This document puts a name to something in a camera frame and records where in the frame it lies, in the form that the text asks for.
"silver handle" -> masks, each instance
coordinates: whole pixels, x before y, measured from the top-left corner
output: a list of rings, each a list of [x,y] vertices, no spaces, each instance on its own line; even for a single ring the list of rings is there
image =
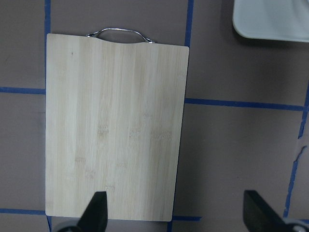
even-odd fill
[[[129,32],[133,32],[133,33],[136,33],[138,34],[139,36],[142,37],[142,39],[144,40],[144,42],[146,43],[150,43],[150,44],[154,44],[155,42],[151,39],[148,39],[146,38],[145,36],[143,36],[142,34],[140,34],[138,31],[134,31],[134,30],[129,30],[129,29],[120,29],[120,28],[104,28],[100,31],[97,31],[97,32],[94,32],[94,33],[91,33],[91,34],[87,34],[86,36],[87,37],[98,37],[98,35],[100,35],[101,32],[104,32],[106,30],[121,30],[121,31],[129,31]]]

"wood grain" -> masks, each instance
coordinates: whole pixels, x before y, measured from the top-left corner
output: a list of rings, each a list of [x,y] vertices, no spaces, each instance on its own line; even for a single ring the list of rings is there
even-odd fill
[[[48,34],[46,213],[170,221],[189,49]]]

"white tray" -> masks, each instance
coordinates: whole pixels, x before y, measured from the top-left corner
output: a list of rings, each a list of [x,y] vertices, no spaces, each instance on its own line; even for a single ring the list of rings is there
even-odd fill
[[[246,38],[309,42],[309,1],[235,0],[233,25]]]

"wooden cutting board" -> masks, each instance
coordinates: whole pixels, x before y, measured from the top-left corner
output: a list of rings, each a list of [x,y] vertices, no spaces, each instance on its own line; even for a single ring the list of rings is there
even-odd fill
[[[48,34],[46,214],[170,221],[188,47]]]

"cutting board handle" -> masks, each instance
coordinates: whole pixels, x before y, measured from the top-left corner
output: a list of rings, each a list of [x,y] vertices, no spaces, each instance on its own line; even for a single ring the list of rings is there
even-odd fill
[[[97,32],[94,32],[94,33],[91,33],[91,34],[87,34],[86,36],[87,37],[98,37],[98,35],[100,35],[102,32],[106,31],[106,30],[120,30],[120,31],[128,31],[128,32],[133,32],[133,33],[136,33],[138,34],[139,36],[142,37],[142,39],[144,40],[144,42],[146,43],[150,43],[150,44],[154,44],[155,42],[151,39],[148,39],[147,37],[143,36],[142,34],[140,34],[138,31],[135,31],[135,30],[129,30],[129,29],[121,29],[121,28],[104,28],[100,31],[97,31]]]

